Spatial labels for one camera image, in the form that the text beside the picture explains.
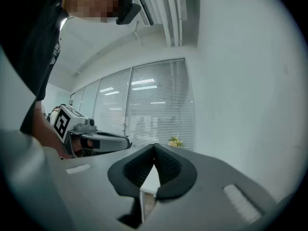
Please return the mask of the person's left forearm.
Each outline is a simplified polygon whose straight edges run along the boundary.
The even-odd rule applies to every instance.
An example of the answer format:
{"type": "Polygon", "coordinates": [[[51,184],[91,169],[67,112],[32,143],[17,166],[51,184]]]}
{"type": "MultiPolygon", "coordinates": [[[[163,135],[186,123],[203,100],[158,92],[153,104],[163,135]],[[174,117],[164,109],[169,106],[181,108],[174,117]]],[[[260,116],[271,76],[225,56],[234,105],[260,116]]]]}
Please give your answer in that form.
{"type": "Polygon", "coordinates": [[[53,127],[47,121],[42,113],[41,102],[36,102],[33,113],[32,134],[42,146],[55,149],[58,155],[64,159],[72,158],[63,148],[63,144],[53,130],[53,127]]]}

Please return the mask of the window with white blinds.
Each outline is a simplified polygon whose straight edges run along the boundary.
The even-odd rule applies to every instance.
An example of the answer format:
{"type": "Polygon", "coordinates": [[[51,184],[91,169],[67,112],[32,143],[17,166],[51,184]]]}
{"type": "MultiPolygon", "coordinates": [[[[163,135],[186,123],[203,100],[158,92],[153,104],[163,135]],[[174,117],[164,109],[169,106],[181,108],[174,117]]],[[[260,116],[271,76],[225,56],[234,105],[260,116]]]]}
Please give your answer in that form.
{"type": "Polygon", "coordinates": [[[193,150],[193,99],[185,59],[131,67],[71,95],[71,106],[97,129],[127,136],[134,146],[168,144],[171,136],[193,150]]]}

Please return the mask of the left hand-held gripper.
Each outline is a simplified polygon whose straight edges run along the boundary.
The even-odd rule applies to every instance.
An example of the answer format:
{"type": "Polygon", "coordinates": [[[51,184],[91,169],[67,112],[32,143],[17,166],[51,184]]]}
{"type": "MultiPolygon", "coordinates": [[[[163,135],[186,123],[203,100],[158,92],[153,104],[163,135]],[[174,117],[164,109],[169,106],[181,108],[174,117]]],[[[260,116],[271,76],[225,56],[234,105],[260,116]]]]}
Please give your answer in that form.
{"type": "Polygon", "coordinates": [[[126,136],[97,131],[94,119],[82,115],[68,106],[60,106],[53,128],[61,140],[64,151],[77,158],[73,147],[73,140],[85,138],[99,142],[99,148],[93,149],[94,153],[112,153],[129,149],[132,143],[126,136]]]}

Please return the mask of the person's black shirt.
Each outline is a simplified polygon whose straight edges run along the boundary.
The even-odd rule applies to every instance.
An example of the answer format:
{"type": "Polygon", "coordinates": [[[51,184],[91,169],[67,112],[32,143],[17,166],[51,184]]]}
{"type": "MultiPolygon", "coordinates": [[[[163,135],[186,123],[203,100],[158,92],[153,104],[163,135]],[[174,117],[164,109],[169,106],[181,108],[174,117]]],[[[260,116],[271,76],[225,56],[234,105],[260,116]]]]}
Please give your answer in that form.
{"type": "Polygon", "coordinates": [[[15,71],[35,95],[45,98],[50,73],[60,54],[63,0],[0,0],[0,44],[15,71]]]}

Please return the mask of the yellow flower bunch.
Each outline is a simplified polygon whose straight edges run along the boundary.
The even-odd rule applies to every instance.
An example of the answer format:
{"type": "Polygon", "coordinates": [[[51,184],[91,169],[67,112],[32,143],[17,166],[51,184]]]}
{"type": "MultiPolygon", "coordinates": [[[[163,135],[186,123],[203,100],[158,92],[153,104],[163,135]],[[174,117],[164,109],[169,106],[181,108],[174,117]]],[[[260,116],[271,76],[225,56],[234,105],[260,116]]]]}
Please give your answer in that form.
{"type": "Polygon", "coordinates": [[[175,136],[171,136],[171,138],[169,139],[168,142],[169,146],[173,146],[173,147],[183,147],[183,141],[181,141],[178,137],[175,136]]]}

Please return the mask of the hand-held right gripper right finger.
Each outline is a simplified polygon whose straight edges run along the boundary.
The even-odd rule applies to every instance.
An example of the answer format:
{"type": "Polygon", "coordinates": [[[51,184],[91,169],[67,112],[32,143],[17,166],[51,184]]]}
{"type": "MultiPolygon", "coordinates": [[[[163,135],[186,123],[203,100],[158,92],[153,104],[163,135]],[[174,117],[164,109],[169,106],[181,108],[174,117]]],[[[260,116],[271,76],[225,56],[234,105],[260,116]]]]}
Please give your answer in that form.
{"type": "Polygon", "coordinates": [[[160,187],[143,231],[245,231],[276,201],[258,183],[214,157],[154,145],[160,187]]]}

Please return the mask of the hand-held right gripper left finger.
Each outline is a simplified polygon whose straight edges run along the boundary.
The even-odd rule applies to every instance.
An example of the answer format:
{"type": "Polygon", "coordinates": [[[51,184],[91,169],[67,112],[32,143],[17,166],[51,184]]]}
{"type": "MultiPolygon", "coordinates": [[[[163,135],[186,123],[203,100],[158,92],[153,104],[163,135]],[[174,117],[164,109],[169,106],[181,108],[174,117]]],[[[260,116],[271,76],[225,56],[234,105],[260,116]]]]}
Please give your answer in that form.
{"type": "Polygon", "coordinates": [[[147,157],[152,146],[61,160],[44,148],[44,228],[49,231],[155,231],[154,216],[142,217],[141,195],[124,174],[147,157]]]}

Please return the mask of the person's left hand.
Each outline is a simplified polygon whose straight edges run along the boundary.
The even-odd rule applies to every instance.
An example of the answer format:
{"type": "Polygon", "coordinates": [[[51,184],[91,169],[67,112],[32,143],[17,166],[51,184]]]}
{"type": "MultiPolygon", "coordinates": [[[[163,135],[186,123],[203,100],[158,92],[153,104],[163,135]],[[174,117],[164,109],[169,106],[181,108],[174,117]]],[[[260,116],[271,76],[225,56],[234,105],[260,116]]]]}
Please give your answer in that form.
{"type": "Polygon", "coordinates": [[[88,157],[94,155],[93,149],[99,148],[99,142],[85,138],[74,138],[72,149],[76,157],[88,157]]]}

